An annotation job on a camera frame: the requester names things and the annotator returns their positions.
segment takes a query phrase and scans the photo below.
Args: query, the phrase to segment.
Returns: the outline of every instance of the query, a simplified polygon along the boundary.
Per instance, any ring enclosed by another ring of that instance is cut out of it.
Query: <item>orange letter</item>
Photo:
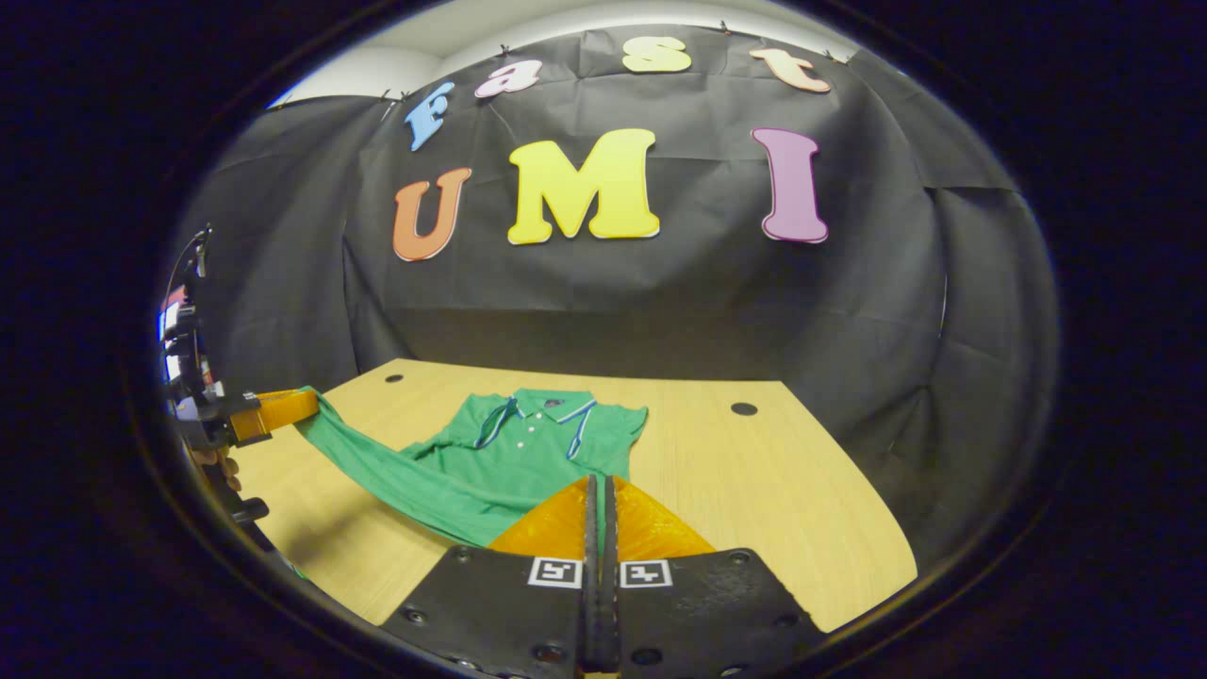
[[[809,92],[829,92],[828,82],[814,80],[805,75],[805,71],[801,69],[801,66],[811,69],[814,68],[812,64],[804,59],[789,57],[783,49],[751,49],[751,57],[766,59],[766,65],[771,66],[771,72],[775,74],[775,77],[793,87],[807,89]]]
[[[461,183],[470,178],[470,168],[449,170],[436,180],[441,187],[441,206],[436,212],[436,228],[427,235],[419,235],[419,200],[427,193],[431,182],[416,181],[398,191],[393,200],[398,211],[393,217],[393,253],[404,262],[430,259],[453,238],[456,228],[456,207],[461,201]]]

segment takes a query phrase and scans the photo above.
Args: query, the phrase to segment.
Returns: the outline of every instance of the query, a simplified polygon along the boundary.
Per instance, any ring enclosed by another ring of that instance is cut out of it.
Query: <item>ceiling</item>
[[[605,0],[451,0],[404,19],[366,41],[368,46],[389,46],[424,52],[433,57],[448,57],[474,45],[492,34],[525,22],[550,14],[588,7],[591,5],[616,5]],[[786,25],[807,29],[833,36],[840,42],[851,42],[794,8],[769,0],[710,0],[707,2],[648,2],[646,5],[715,6],[762,14]],[[718,12],[717,23],[725,17]]]

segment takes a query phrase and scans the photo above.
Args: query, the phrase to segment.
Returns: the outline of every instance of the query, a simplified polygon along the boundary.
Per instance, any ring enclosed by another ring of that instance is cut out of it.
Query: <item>yellow letter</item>
[[[654,142],[648,129],[613,129],[599,137],[583,166],[566,159],[555,141],[535,141],[512,151],[519,168],[515,224],[507,230],[512,245],[544,242],[553,226],[541,213],[541,200],[566,238],[583,226],[596,193],[600,206],[587,224],[596,238],[649,238],[658,234],[658,217],[646,200],[646,148]]]
[[[634,37],[624,43],[628,57],[620,63],[634,72],[681,71],[692,65],[692,57],[683,49],[687,49],[687,45],[674,37]]]
[[[771,66],[775,77],[787,82],[799,89],[809,92],[829,92],[829,83],[824,80],[814,80],[805,75],[804,69],[814,68],[805,59],[789,55],[783,49],[751,49],[751,57],[766,59],[766,65]]]

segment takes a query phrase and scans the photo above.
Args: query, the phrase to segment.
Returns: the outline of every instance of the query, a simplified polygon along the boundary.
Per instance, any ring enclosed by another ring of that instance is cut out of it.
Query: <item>cable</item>
[[[212,230],[214,229],[210,228],[210,222],[205,222],[205,228],[194,233],[193,236],[188,239],[188,242],[185,244],[185,247],[180,251],[180,253],[176,254],[176,262],[171,264],[171,270],[168,271],[168,287],[163,291],[164,300],[168,299],[168,294],[171,294],[171,282],[176,280],[176,269],[180,268],[180,259],[185,258],[185,253],[188,252],[189,247],[192,247],[194,242],[197,242],[198,238]]]

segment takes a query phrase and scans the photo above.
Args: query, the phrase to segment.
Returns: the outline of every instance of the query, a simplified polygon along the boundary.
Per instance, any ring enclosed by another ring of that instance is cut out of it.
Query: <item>screw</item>
[[[637,665],[658,665],[663,661],[663,652],[658,649],[637,649],[632,651],[632,662]]]
[[[559,646],[546,645],[537,646],[532,655],[541,662],[561,662],[566,656],[566,651],[561,650]]]

